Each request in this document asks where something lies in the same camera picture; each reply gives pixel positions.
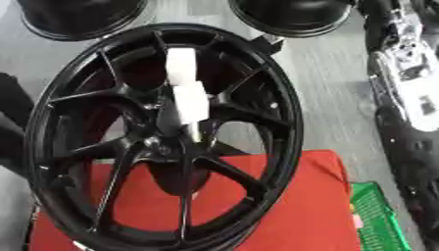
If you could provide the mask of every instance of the black cloth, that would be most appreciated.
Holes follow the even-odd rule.
[[[10,171],[25,177],[24,131],[33,102],[13,76],[0,73],[0,112],[14,123],[0,121],[0,163]]]

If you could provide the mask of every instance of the green plastic basket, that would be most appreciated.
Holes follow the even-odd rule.
[[[395,212],[375,182],[353,183],[351,203],[363,220],[358,229],[363,251],[411,251]]]

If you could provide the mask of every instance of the metal bolt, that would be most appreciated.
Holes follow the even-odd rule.
[[[145,138],[145,140],[143,142],[145,143],[146,146],[152,146],[154,144],[160,143],[160,140],[158,137],[152,136],[152,137]]]
[[[171,150],[167,146],[161,146],[159,147],[159,153],[163,156],[168,156],[171,153]]]
[[[277,107],[279,107],[279,104],[277,104],[276,102],[272,102],[271,104],[269,104],[269,107],[272,109],[277,109]]]

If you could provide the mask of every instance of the red table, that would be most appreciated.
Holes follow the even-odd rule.
[[[252,176],[261,173],[265,156],[228,157],[227,162]],[[95,199],[110,167],[93,168]],[[331,151],[304,152],[298,171],[282,198],[238,251],[357,251],[360,242],[349,207],[345,169]],[[194,224],[217,216],[244,196],[232,181],[212,175],[193,200]],[[146,168],[136,168],[115,205],[115,219],[126,226],[170,230],[177,226],[178,199],[156,185]],[[41,213],[31,234],[30,251],[76,251],[72,241]]]

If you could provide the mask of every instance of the black alloy wheel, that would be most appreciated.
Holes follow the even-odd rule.
[[[195,48],[198,79],[209,93],[211,114],[200,122],[200,143],[175,122],[165,70],[172,47]],[[105,140],[118,118],[124,134]],[[260,178],[213,150],[228,122],[258,129],[268,156]],[[69,63],[37,102],[25,142],[38,201],[58,228],[90,249],[223,250],[241,243],[288,185],[301,154],[303,120],[288,77],[255,43],[206,25],[147,25],[106,38]],[[92,205],[84,187],[93,161],[102,159],[114,164],[100,202]],[[113,221],[116,198],[138,163],[152,167],[157,184],[179,198],[175,230],[145,231]],[[155,172],[165,167],[166,174]],[[192,194],[212,173],[234,180],[246,195],[228,212],[194,226]]]

